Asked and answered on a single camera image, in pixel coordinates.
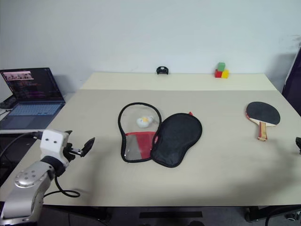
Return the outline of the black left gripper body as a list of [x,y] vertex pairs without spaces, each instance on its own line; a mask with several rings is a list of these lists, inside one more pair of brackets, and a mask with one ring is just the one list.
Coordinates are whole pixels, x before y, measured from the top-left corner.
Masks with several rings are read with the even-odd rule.
[[73,148],[71,143],[67,143],[66,147],[63,148],[63,156],[68,162],[71,162],[76,158],[76,155],[83,157],[84,152],[81,149]]

